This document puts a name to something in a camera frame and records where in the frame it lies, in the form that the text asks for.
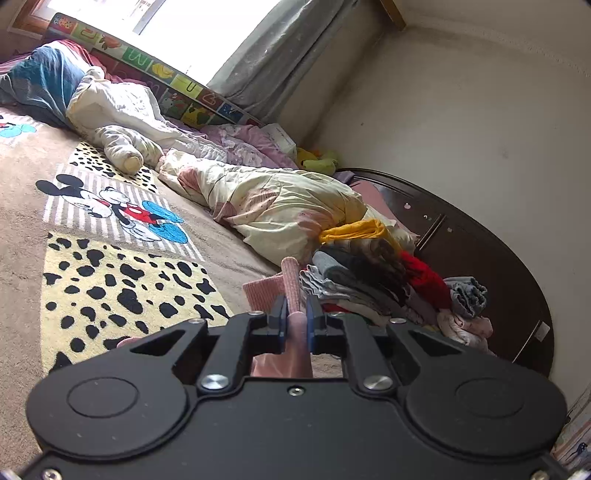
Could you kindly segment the pink sweatshirt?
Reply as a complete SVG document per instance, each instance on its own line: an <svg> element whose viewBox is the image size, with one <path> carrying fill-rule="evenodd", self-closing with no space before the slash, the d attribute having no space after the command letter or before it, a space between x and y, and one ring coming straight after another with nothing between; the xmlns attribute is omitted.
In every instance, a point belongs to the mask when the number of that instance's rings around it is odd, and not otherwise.
<svg viewBox="0 0 591 480"><path fill-rule="evenodd" d="M256 381L290 383L300 390L303 381L312 378L308 353L308 320L301 310L301 289L298 282L297 261L281 261L281 272L273 277L252 281L243 287L250 307L266 307L266 312L252 312L250 319L259 319L262 326L252 326L252 339L270 340L273 352L253 357L246 373ZM119 341L116 349L144 355L164 355L176 343L174 334L197 332L212 340L221 335L221 327L211 327L204 319L193 318L157 334Z"/></svg>

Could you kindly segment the folded red black garment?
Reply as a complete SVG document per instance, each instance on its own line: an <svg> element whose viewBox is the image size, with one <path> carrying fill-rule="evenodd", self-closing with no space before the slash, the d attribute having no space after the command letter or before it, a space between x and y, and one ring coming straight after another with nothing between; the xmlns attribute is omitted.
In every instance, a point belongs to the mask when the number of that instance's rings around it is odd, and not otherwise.
<svg viewBox="0 0 591 480"><path fill-rule="evenodd" d="M339 306L335 303L322 303L322 310L327 314L332 313L345 313L353 314L352 310L346 309L345 307Z"/></svg>

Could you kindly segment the folded grey white garments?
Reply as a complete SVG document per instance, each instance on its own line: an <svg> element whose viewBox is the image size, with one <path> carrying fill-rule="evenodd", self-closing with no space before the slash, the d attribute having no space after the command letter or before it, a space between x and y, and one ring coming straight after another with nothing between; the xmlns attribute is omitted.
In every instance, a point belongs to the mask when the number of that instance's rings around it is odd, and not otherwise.
<svg viewBox="0 0 591 480"><path fill-rule="evenodd" d="M397 295L372 284L325 251L316 251L312 263L300 271L300 283L304 293L317 297L322 305L341 307L378 325L392 318L423 322L418 313L406 305L406 289L402 295Z"/></svg>

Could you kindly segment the folded dark brown garments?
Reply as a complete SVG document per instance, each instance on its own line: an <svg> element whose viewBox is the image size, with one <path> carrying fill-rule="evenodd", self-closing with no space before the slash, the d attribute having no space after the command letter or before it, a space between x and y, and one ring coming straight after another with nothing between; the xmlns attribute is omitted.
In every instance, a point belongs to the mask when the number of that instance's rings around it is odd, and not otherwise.
<svg viewBox="0 0 591 480"><path fill-rule="evenodd" d="M335 240L322 244L320 250L331 255L356 278L386 294L400 305L410 296L406 268L401 254L385 239Z"/></svg>

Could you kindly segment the red fleece garment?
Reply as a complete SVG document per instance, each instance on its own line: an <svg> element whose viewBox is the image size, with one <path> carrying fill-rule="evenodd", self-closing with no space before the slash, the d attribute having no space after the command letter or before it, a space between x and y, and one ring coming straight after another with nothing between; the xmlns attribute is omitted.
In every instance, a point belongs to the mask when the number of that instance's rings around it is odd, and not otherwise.
<svg viewBox="0 0 591 480"><path fill-rule="evenodd" d="M451 310L451 291L441 276L417 257L401 252L400 260L406 270L407 282L418 295L439 310Z"/></svg>

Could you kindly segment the grey rolled garment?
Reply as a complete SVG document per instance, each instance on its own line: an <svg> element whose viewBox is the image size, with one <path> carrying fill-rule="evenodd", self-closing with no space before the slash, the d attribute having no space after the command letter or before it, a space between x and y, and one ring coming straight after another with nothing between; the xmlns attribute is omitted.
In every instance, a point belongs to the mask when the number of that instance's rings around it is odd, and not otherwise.
<svg viewBox="0 0 591 480"><path fill-rule="evenodd" d="M488 289L475 277L449 277L444 283L450 289L452 311L465 319L478 317L488 304Z"/></svg>

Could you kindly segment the cream floral duvet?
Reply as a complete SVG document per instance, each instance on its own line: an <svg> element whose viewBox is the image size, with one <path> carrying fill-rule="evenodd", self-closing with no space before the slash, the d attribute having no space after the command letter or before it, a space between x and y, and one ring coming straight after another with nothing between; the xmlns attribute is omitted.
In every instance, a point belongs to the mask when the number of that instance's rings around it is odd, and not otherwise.
<svg viewBox="0 0 591 480"><path fill-rule="evenodd" d="M331 176L231 165L163 149L163 143L176 138L180 128L162 116L152 92L136 83L113 83L98 67L91 67L78 84L66 117L94 146L94 130L107 125L135 130L155 142L164 153L150 167L159 179L207 207L216 222L235 229L273 264L286 257L308 263L320 247L322 231L369 219L382 221L402 251L415 250L412 234L399 222L370 207L360 193Z"/></svg>

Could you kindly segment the yellow garment on pile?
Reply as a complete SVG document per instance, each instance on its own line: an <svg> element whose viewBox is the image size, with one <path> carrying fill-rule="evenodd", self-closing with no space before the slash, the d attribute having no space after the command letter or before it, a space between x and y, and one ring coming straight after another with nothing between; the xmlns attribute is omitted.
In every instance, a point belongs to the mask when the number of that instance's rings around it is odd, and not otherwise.
<svg viewBox="0 0 591 480"><path fill-rule="evenodd" d="M401 245L391 235L387 226L377 219L360 220L333 227L322 231L318 236L318 241L322 244L337 240L353 239L383 239L386 240L397 252L402 251Z"/></svg>

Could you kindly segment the dark wooden headboard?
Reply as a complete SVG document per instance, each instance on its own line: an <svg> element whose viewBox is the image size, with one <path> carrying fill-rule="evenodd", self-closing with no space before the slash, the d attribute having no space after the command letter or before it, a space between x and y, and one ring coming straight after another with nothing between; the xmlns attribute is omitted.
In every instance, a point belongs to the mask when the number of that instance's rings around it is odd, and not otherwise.
<svg viewBox="0 0 591 480"><path fill-rule="evenodd" d="M487 287L483 315L494 328L489 348L549 376L552 318L541 288L520 258L489 229L428 190L388 173L349 171L349 184L372 185L389 211L419 236L416 256L443 278L472 276Z"/></svg>

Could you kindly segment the Mickey Mouse bed blanket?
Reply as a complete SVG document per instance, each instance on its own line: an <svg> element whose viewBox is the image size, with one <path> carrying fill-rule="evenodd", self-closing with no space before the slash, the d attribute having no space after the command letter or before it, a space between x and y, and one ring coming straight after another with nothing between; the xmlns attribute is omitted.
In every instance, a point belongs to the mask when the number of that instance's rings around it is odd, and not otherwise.
<svg viewBox="0 0 591 480"><path fill-rule="evenodd" d="M38 451L25 401L53 370L197 314L245 311L276 273L144 169L119 174L70 131L1 111L1 463Z"/></svg>

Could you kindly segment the pink purple bedsheet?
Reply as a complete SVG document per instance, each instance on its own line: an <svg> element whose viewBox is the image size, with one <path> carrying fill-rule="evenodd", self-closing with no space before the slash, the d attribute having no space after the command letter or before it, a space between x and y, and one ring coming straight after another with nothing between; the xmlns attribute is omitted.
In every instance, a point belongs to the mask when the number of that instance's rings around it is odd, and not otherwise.
<svg viewBox="0 0 591 480"><path fill-rule="evenodd" d="M297 163L257 126L222 124L179 131L176 138L163 143L163 149L231 165L297 170Z"/></svg>

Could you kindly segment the rolled cream baby garment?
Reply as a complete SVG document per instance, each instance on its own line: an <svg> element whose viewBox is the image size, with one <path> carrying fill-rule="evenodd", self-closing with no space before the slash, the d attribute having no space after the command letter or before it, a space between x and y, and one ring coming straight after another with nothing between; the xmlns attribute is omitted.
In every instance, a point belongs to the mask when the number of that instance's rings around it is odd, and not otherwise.
<svg viewBox="0 0 591 480"><path fill-rule="evenodd" d="M144 166L155 167L164 155L152 140L118 125L95 129L92 141L103 149L110 163L126 175L134 175Z"/></svg>

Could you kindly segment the colourful alphabet bed bumper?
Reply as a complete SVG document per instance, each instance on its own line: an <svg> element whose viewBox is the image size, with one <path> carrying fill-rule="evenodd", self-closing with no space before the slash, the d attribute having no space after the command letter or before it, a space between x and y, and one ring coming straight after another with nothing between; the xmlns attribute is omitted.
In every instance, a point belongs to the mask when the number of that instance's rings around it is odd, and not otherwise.
<svg viewBox="0 0 591 480"><path fill-rule="evenodd" d="M145 84L155 96L164 116L190 127L199 129L205 125L228 123L263 125L262 121L187 74L71 16L55 14L44 37L71 40L96 57L108 73Z"/></svg>

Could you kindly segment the grey window curtain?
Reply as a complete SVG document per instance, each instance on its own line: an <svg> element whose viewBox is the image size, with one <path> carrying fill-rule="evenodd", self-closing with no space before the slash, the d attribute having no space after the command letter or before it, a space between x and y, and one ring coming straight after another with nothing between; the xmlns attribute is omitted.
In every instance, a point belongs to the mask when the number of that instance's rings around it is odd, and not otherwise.
<svg viewBox="0 0 591 480"><path fill-rule="evenodd" d="M222 64L208 88L273 122L355 1L280 1Z"/></svg>

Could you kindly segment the blue pillow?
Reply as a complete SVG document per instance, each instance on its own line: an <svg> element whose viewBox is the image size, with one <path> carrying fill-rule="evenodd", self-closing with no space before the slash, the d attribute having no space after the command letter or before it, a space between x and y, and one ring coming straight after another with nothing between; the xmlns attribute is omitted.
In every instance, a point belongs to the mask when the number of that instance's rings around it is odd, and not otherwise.
<svg viewBox="0 0 591 480"><path fill-rule="evenodd" d="M66 110L90 68L63 43L42 45L1 74L1 104L20 105L36 120L71 129Z"/></svg>

